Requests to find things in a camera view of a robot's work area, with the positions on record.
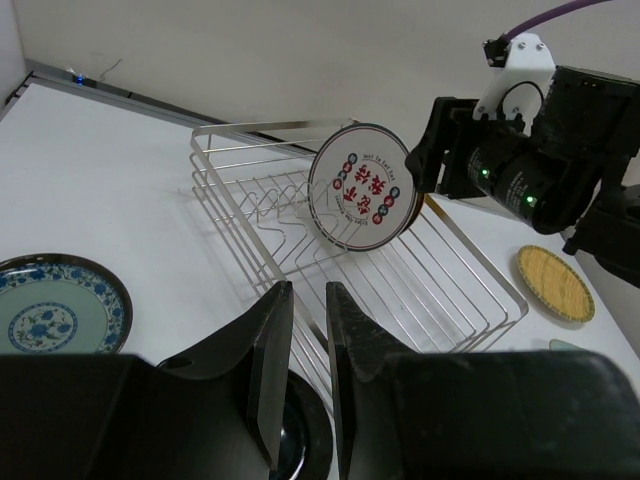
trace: round mat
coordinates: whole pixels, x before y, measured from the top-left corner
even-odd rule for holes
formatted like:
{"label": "round mat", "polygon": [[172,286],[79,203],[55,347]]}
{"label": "round mat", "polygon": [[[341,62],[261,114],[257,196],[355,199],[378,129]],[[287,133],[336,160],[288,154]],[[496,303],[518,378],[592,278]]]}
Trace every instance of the round mat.
{"label": "round mat", "polygon": [[372,250],[409,226],[424,196],[404,166],[408,153],[392,132],[366,123],[325,142],[309,172],[309,205],[329,240],[347,250]]}
{"label": "round mat", "polygon": [[527,245],[518,252],[518,267],[533,293],[558,315],[574,322],[588,322],[595,315],[591,292],[557,255]]}
{"label": "round mat", "polygon": [[41,254],[0,264],[0,354],[115,353],[131,321],[124,285],[95,262]]}

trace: wire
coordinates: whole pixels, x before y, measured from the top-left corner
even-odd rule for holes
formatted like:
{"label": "wire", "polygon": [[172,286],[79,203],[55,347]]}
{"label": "wire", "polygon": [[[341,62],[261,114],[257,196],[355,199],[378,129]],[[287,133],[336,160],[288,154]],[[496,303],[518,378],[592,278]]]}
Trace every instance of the wire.
{"label": "wire", "polygon": [[542,106],[542,104],[544,103],[544,93],[537,83],[532,82],[531,80],[525,80],[524,82],[516,83],[505,92],[505,94],[500,99],[500,103],[498,103],[498,106],[496,108],[496,115],[500,120],[504,120],[506,118],[506,115],[504,114],[505,99],[511,92],[513,92],[516,88],[521,87],[522,85],[531,85],[533,88],[535,88],[538,92],[538,95],[540,96],[540,105]]}
{"label": "wire", "polygon": [[562,15],[566,15],[567,13],[575,12],[576,10],[580,10],[581,8],[590,7],[591,5],[597,5],[598,3],[610,1],[611,0],[573,0],[569,3],[565,3],[564,5],[560,5],[559,7],[552,8],[551,10],[543,12],[540,15],[536,15],[526,22],[521,23],[517,27],[512,28],[507,33],[502,35],[501,38],[503,38],[507,42],[510,42],[514,37],[517,37],[521,33],[524,33],[532,29],[533,27],[537,27],[538,25],[546,23],[549,20],[561,17]]}
{"label": "wire", "polygon": [[102,72],[102,75],[100,75],[100,78],[98,79],[99,82],[104,81],[104,77],[107,73],[109,73],[111,70],[113,70],[114,68],[116,68],[118,65],[120,65],[120,62],[122,61],[122,59],[118,60],[112,67],[107,68],[104,72]]}

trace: blue floral pattern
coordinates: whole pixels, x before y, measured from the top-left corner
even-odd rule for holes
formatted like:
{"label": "blue floral pattern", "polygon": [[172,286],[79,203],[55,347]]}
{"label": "blue floral pattern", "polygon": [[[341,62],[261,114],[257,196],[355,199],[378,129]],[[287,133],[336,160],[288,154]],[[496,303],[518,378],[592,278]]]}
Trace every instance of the blue floral pattern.
{"label": "blue floral pattern", "polygon": [[44,302],[19,312],[9,324],[9,340],[27,353],[54,352],[71,341],[78,318],[66,305]]}
{"label": "blue floral pattern", "polygon": [[[102,342],[100,343],[100,346],[96,350],[96,353],[112,353],[119,347],[120,339],[123,335],[125,335],[126,332],[124,306],[122,303],[122,299],[120,298],[120,295],[118,295],[116,290],[108,282],[106,282],[103,277],[92,272],[91,270],[74,265],[48,263],[43,263],[36,266],[24,266],[18,269],[0,273],[0,295],[2,295],[2,293],[4,293],[8,289],[26,285],[31,282],[41,281],[75,283],[76,285],[86,288],[93,295],[95,295],[104,305],[107,314],[107,330],[105,332],[104,338],[102,339]],[[60,305],[57,308],[62,311],[67,307]],[[27,346],[24,348],[37,348],[38,352],[53,351],[61,348],[62,345],[58,346],[57,348],[53,348],[53,346],[49,344],[51,342],[62,342],[64,340],[54,340],[52,338],[47,338],[47,335],[55,337],[65,336],[64,338],[66,338],[68,342],[75,334],[75,330],[72,324],[66,322],[66,320],[64,323],[49,326],[49,323],[51,323],[51,321],[59,321],[57,320],[58,317],[56,315],[63,315],[62,313],[53,311],[53,309],[49,310],[52,310],[51,314],[49,314],[48,310],[44,309],[43,307],[43,310],[39,310],[37,313],[38,318],[35,318],[34,315],[31,315],[35,319],[35,322],[33,324],[28,323],[31,320],[25,317],[28,312],[20,312],[20,314],[22,314],[20,318],[26,319],[28,325],[22,326],[22,324],[20,324],[20,326],[16,326],[18,322],[21,322],[20,318],[18,318],[18,315],[20,314],[18,314],[16,318],[12,320],[9,326],[9,336],[12,337],[13,335],[13,338],[19,339],[18,332],[23,332],[23,342],[26,342],[25,345],[33,344],[33,347]],[[15,333],[12,333],[12,328],[17,329]],[[53,350],[46,350],[46,348],[44,348],[45,344],[49,345],[46,348],[53,348]]]}

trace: wire dish rack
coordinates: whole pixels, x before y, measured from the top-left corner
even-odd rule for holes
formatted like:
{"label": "wire dish rack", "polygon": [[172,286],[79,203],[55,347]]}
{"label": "wire dish rack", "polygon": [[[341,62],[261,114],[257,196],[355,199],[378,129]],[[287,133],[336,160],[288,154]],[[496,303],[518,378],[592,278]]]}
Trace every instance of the wire dish rack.
{"label": "wire dish rack", "polygon": [[[307,174],[314,152],[352,123],[215,125],[195,129],[191,138],[193,192],[251,296],[278,280],[293,282],[291,366],[307,376],[329,412],[326,282],[343,282],[365,313],[420,352],[486,350],[528,311],[433,198],[409,229],[377,250],[348,252],[322,235],[309,197],[327,201],[328,186],[310,185]],[[331,215],[321,221],[329,231],[337,225]]]}

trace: bamboo coaster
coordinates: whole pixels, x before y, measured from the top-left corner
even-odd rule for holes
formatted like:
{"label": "bamboo coaster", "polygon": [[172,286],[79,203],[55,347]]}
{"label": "bamboo coaster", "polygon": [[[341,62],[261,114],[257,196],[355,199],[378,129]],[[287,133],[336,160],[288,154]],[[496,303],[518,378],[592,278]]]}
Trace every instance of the bamboo coaster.
{"label": "bamboo coaster", "polygon": [[533,293],[558,315],[583,323],[595,315],[591,292],[580,276],[557,255],[527,245],[518,252],[518,267]]}

